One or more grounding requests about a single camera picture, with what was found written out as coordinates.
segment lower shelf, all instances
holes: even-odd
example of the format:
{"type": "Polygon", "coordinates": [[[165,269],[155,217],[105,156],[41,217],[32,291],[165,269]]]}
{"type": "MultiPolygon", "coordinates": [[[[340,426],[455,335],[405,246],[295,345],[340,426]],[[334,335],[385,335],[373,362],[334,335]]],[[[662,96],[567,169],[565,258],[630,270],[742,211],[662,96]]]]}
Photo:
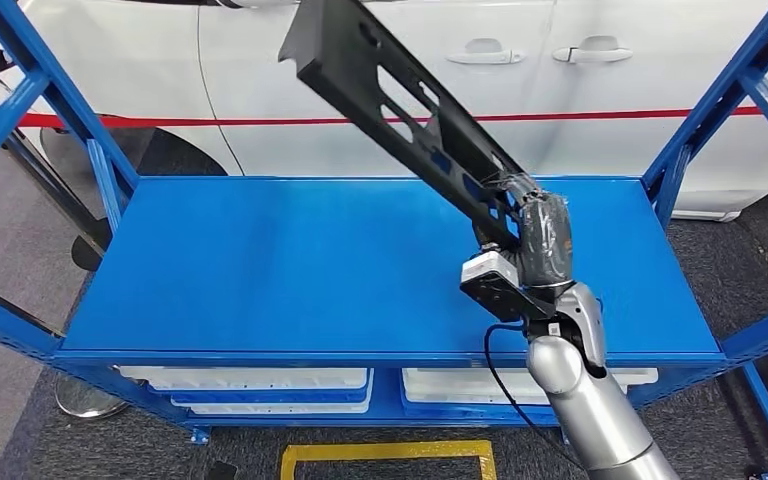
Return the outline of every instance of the lower shelf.
{"type": "MultiPolygon", "coordinates": [[[[294,414],[294,415],[256,415],[256,416],[207,416],[190,415],[186,422],[191,427],[207,426],[306,426],[306,427],[456,427],[456,426],[526,426],[517,417],[510,418],[468,418],[453,412],[450,416],[419,416],[405,413],[402,404],[401,370],[397,368],[376,369],[372,398],[366,413],[342,414],[294,414]]],[[[511,408],[503,405],[490,405],[493,409],[511,408]]],[[[557,420],[551,407],[524,406],[523,411],[532,422],[540,426],[557,426],[557,420]]]]}

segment blue shelf surface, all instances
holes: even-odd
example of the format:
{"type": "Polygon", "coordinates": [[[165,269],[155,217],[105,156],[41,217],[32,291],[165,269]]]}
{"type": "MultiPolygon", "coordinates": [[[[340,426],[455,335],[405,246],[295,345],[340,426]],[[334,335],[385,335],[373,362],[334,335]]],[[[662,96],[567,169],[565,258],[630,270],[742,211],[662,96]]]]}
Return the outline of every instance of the blue shelf surface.
{"type": "MultiPolygon", "coordinates": [[[[522,421],[511,406],[494,405],[498,411],[503,408],[513,413],[511,416],[501,415],[502,418],[465,417],[457,410],[450,411],[450,416],[434,414],[427,417],[405,413],[402,404],[401,371],[397,368],[382,368],[375,371],[375,381],[372,386],[372,396],[369,400],[369,410],[366,413],[340,414],[301,414],[301,415],[226,415],[205,416],[190,415],[188,426],[316,426],[316,427],[487,427],[510,426],[522,427],[522,421]]],[[[523,411],[536,425],[557,426],[552,409],[549,406],[523,406],[523,411]]]]}
{"type": "MultiPolygon", "coordinates": [[[[638,179],[559,177],[575,278],[614,366],[717,363],[638,179]]],[[[469,220],[416,179],[145,177],[59,358],[86,363],[476,366],[495,319],[459,288],[469,220]]],[[[524,363],[514,332],[498,366],[524,363]]]]}

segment white car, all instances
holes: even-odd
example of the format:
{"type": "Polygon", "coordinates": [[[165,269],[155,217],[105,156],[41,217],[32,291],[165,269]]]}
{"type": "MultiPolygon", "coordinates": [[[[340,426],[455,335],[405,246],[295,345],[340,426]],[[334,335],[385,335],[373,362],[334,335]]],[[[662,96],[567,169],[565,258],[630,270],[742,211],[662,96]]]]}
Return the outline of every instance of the white car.
{"type": "MultiPolygon", "coordinates": [[[[19,3],[115,126],[166,130],[231,175],[409,175],[277,62],[293,2],[19,3]]],[[[527,170],[639,175],[768,0],[366,5],[527,170]]],[[[0,52],[0,100],[21,78],[0,52]]],[[[678,215],[726,220],[768,193],[768,125],[744,105],[691,164],[678,215]]],[[[33,125],[52,112],[33,111],[25,134],[39,144],[33,125]]]]}

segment metal stand base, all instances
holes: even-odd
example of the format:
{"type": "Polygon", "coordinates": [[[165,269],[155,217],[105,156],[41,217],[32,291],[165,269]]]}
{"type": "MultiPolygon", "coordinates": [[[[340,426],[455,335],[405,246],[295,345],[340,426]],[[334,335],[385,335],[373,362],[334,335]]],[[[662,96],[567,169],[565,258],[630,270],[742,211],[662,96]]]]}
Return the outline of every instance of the metal stand base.
{"type": "Polygon", "coordinates": [[[122,400],[63,373],[57,376],[54,397],[57,406],[65,413],[86,419],[109,417],[128,406],[122,400]]]}

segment car door handle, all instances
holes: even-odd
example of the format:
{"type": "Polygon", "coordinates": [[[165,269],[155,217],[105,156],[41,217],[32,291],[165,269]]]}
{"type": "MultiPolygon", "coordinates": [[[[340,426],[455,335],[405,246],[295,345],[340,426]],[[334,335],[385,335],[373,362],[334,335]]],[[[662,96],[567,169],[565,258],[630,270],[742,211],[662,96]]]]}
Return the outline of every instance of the car door handle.
{"type": "Polygon", "coordinates": [[[446,55],[446,60],[463,65],[506,65],[519,63],[525,54],[518,50],[502,50],[490,53],[452,53],[446,55]]]}
{"type": "Polygon", "coordinates": [[[612,63],[631,58],[633,52],[621,48],[616,37],[593,35],[573,47],[559,48],[552,52],[552,58],[564,63],[612,63]]]}
{"type": "Polygon", "coordinates": [[[446,55],[446,60],[463,65],[507,65],[524,58],[525,53],[502,48],[502,42],[495,38],[473,38],[464,45],[463,52],[446,55]]]}

